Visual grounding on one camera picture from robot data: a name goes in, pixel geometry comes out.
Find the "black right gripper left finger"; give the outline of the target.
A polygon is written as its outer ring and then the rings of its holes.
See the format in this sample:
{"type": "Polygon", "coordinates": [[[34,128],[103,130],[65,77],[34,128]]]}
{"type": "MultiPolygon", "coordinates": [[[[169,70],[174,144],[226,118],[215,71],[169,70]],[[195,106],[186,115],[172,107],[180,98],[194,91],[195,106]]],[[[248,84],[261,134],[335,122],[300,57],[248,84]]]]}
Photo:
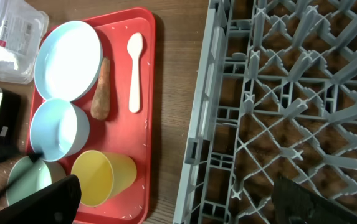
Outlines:
{"type": "Polygon", "coordinates": [[[0,223],[72,223],[81,196],[78,177],[68,175],[0,210],[0,223]]]}

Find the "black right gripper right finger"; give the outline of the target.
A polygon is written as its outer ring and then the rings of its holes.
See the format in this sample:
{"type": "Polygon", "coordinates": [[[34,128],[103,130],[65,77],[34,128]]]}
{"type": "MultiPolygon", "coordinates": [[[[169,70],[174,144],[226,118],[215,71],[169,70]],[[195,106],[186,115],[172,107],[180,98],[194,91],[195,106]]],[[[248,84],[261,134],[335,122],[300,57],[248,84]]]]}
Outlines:
{"type": "Polygon", "coordinates": [[[280,176],[274,182],[272,203],[278,223],[357,224],[357,215],[280,176]]]}

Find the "light green bowl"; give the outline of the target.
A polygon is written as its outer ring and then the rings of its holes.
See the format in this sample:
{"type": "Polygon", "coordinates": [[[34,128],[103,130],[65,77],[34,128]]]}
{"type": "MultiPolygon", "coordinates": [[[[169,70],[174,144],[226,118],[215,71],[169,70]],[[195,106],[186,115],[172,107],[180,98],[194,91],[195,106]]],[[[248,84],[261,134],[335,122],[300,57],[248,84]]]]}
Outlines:
{"type": "Polygon", "coordinates": [[[58,162],[39,159],[33,163],[28,156],[23,157],[14,164],[9,174],[7,183],[16,179],[17,182],[6,192],[7,204],[11,206],[65,176],[66,173],[58,162]]]}

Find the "yellow plastic cup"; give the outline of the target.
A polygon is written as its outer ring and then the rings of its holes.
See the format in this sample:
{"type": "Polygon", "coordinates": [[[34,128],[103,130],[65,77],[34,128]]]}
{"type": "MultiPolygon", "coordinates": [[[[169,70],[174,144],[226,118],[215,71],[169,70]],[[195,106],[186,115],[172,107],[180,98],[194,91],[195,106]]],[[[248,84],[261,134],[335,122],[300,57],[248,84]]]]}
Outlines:
{"type": "Polygon", "coordinates": [[[127,155],[89,150],[76,158],[71,174],[79,179],[81,203],[97,207],[130,187],[136,179],[137,168],[127,155]]]}

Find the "light blue bowl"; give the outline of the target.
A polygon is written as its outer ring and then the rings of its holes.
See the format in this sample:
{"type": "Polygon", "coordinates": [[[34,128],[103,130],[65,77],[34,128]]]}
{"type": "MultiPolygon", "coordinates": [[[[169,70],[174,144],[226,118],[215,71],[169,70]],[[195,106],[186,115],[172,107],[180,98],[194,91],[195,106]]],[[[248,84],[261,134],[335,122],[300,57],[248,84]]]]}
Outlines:
{"type": "Polygon", "coordinates": [[[79,152],[90,132],[88,116],[71,102],[53,98],[36,110],[29,139],[32,149],[45,161],[54,162],[79,152]]]}

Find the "orange carrot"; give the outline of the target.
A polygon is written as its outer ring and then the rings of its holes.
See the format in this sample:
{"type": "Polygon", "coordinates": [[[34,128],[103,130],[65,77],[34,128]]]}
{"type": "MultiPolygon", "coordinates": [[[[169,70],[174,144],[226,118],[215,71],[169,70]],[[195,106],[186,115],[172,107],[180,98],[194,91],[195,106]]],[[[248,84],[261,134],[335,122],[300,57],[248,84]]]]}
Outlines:
{"type": "Polygon", "coordinates": [[[110,60],[104,57],[90,113],[97,120],[105,120],[110,112],[110,60]]]}

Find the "white plastic spoon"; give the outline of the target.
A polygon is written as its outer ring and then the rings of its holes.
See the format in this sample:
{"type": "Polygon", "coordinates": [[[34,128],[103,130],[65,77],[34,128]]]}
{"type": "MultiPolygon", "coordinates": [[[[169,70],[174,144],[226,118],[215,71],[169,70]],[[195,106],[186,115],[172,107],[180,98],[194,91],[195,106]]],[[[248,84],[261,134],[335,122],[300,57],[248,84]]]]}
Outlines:
{"type": "Polygon", "coordinates": [[[131,83],[129,95],[129,110],[137,113],[140,110],[140,69],[139,61],[143,50],[142,35],[137,32],[133,34],[127,44],[127,51],[132,59],[131,83]]]}

